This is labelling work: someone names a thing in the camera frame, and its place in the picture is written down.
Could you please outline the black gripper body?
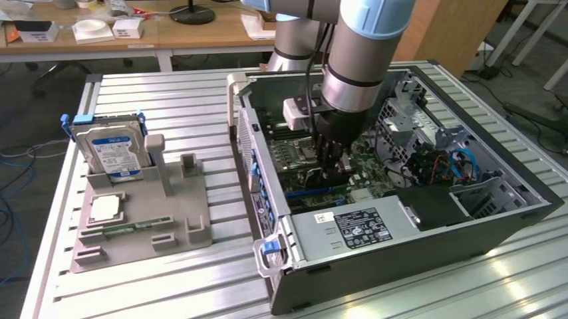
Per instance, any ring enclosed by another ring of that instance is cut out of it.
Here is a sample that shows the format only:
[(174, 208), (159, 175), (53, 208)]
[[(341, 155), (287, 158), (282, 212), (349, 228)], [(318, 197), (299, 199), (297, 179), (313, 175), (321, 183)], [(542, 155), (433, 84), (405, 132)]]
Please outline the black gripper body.
[(318, 147), (327, 142), (341, 148), (350, 148), (362, 134), (367, 119), (367, 110), (362, 112), (339, 110), (318, 112), (313, 119), (313, 145)]

